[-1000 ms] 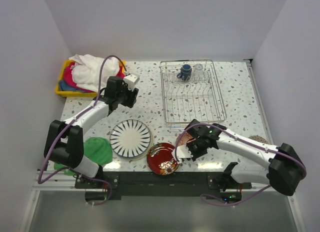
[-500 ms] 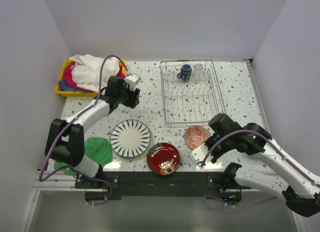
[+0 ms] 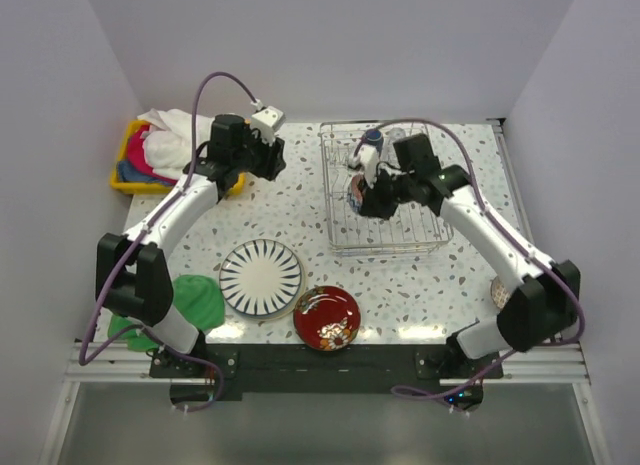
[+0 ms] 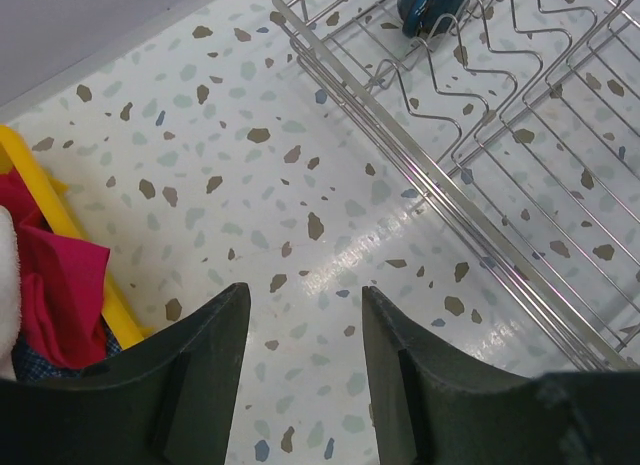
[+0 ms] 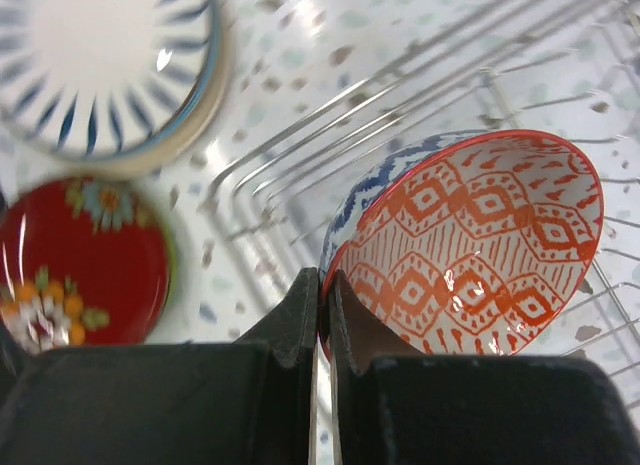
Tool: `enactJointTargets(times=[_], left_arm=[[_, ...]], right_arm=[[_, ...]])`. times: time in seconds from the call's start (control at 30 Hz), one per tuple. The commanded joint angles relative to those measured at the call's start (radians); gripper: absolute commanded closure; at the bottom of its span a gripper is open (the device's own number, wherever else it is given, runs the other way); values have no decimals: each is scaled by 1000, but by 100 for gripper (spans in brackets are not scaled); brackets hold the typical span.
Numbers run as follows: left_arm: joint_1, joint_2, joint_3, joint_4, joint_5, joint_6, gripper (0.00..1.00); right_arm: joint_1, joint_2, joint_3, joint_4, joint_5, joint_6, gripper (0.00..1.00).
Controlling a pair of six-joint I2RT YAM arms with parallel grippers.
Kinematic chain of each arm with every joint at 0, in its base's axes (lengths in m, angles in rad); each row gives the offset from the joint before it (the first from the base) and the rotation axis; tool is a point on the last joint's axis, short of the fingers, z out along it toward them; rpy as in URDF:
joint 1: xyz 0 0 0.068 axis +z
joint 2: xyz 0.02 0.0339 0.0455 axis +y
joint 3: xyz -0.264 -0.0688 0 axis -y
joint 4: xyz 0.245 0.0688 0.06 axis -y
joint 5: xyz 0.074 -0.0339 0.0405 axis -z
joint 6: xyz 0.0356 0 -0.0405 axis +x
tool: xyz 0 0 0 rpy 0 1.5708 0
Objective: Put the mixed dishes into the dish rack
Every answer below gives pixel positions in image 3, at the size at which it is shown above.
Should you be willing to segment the red patterned small dish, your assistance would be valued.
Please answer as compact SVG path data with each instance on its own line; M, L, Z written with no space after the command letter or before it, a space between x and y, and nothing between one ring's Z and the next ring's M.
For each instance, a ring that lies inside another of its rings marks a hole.
M490 296L498 309L503 309L508 302L511 293L505 288L498 277L495 277L490 285Z

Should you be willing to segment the orange patterned bowl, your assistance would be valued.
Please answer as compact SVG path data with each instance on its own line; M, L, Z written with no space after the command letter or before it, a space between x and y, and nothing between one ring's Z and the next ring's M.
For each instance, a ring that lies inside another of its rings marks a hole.
M356 174L351 178L347 189L347 202L352 211L361 216L364 201L363 189L367 183L363 174Z

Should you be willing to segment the wire dish rack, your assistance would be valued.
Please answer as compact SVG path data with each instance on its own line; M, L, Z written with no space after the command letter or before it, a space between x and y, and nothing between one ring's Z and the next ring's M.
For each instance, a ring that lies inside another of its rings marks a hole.
M329 121L319 128L328 237L339 255L432 252L454 236L418 200L415 167L394 143L428 128L405 122L376 132L374 121Z

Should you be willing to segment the red floral plate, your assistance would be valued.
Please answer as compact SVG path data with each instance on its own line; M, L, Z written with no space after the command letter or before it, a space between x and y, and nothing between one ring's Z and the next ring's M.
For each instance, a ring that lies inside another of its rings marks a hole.
M334 352L357 337L361 312L354 297L337 286L318 286L306 291L293 311L297 335L309 348Z

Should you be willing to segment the dark blue mug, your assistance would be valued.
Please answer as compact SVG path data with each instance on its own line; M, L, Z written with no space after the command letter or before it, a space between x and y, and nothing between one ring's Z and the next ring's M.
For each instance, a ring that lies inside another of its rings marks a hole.
M384 148L385 138L380 130L369 129L364 133L362 144L374 147L378 155L381 155Z

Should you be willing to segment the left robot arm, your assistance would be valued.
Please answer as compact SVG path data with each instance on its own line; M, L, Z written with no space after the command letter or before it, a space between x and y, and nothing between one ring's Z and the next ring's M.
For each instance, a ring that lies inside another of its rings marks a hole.
M100 306L144 326L175 350L171 363L185 377L200 375L207 353L202 333L177 310L167 260L183 236L216 206L239 176L248 172L269 181L285 168L284 142L277 132L282 111L266 107L251 118L221 114L210 138L160 204L121 235L98 243L96 292Z

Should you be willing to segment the small clear glass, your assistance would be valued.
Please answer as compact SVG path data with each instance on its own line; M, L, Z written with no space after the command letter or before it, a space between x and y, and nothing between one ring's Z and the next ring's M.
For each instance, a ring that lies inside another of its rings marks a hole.
M387 133L387 139L390 144L402 140L406 137L406 132L400 127L393 127Z

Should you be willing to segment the blue striped white plate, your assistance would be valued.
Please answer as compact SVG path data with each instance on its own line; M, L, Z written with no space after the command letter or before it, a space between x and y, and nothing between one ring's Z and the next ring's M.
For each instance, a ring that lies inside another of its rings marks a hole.
M272 239L236 246L223 260L219 286L226 304L245 318L275 319L288 314L305 289L298 256Z

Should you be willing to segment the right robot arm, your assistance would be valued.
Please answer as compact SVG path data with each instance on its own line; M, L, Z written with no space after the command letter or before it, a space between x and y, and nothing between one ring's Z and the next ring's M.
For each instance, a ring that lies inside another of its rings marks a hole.
M494 352L526 352L579 320L580 272L571 261L540 252L489 204L470 172L444 167L425 134L394 145L398 164L383 164L375 146L362 144L349 161L358 170L350 185L356 212L390 219L405 203L428 208L460 232L493 268L508 300L496 316L448 338L448 371L469 377Z

